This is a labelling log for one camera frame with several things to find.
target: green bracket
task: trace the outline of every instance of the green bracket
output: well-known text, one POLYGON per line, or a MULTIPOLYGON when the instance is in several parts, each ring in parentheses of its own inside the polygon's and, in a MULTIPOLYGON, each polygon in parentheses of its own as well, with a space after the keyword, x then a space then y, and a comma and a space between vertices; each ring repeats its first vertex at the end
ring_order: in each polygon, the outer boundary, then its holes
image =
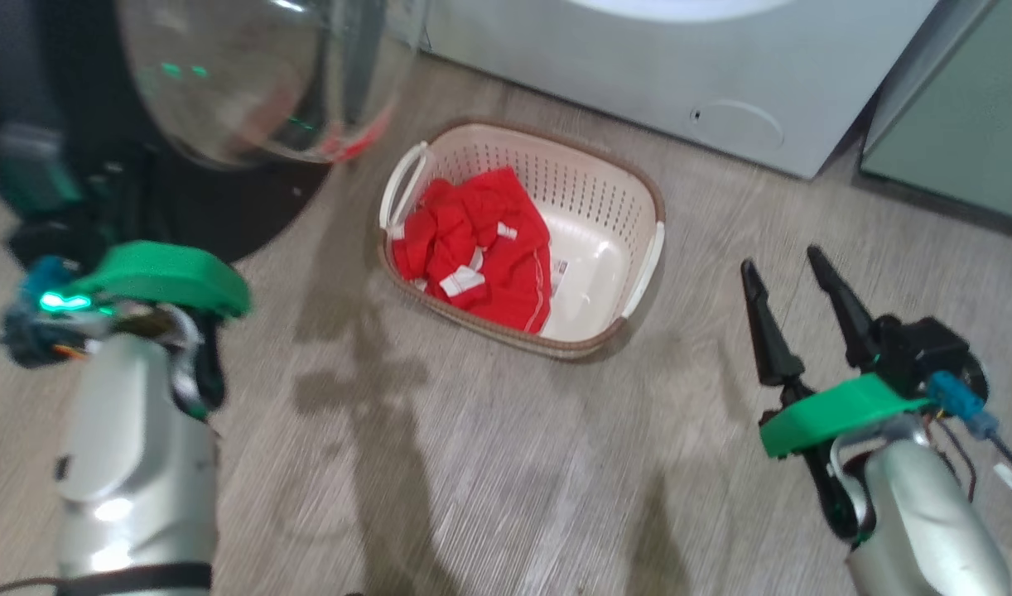
POLYGON ((148 241, 115 246, 96 271, 62 293, 169 303, 223 317, 252 309, 248 284, 230 265, 198 248, 148 241))
POLYGON ((760 426, 760 440, 768 457, 784 457, 929 404, 904 400, 877 374, 863 374, 785 408, 760 426))

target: black strap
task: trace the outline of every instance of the black strap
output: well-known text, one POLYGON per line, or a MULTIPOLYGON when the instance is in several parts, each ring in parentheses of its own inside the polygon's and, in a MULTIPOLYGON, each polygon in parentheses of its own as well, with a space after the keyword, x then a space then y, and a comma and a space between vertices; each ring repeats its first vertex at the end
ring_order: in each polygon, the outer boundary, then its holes
POLYGON ((57 596, 115 596, 151 589, 212 589, 207 563, 132 567, 118 572, 78 577, 64 582, 57 596))

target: sticker in basket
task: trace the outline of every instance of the sticker in basket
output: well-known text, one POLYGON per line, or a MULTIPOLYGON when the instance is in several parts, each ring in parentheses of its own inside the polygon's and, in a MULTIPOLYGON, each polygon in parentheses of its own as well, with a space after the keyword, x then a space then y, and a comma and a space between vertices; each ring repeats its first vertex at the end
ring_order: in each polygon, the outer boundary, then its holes
POLYGON ((566 271, 569 271, 569 261, 564 259, 551 260, 551 297, 559 294, 559 286, 562 285, 566 271))

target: beige plastic basket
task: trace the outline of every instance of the beige plastic basket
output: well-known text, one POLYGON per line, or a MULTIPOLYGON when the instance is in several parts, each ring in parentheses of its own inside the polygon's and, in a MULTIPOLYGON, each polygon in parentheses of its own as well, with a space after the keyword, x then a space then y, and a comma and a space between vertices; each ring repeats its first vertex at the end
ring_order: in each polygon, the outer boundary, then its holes
POLYGON ((612 156, 518 125, 466 120, 400 159, 378 224, 382 263, 406 293, 502 342, 579 358, 604 346, 642 301, 664 245, 664 201, 646 174, 612 156), (390 250, 388 230, 407 220, 432 180, 460 184, 503 166, 517 172, 551 231, 557 285, 539 335, 492 324, 423 293, 401 278, 390 250))

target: basket bottom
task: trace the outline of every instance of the basket bottom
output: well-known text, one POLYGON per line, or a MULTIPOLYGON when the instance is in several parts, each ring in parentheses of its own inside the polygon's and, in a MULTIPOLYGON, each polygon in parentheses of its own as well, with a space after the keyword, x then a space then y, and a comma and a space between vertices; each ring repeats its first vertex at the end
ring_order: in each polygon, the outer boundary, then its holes
POLYGON ((628 254, 619 238, 556 207, 539 204, 551 231, 551 316, 539 336, 559 342, 592 339, 615 320, 628 254))

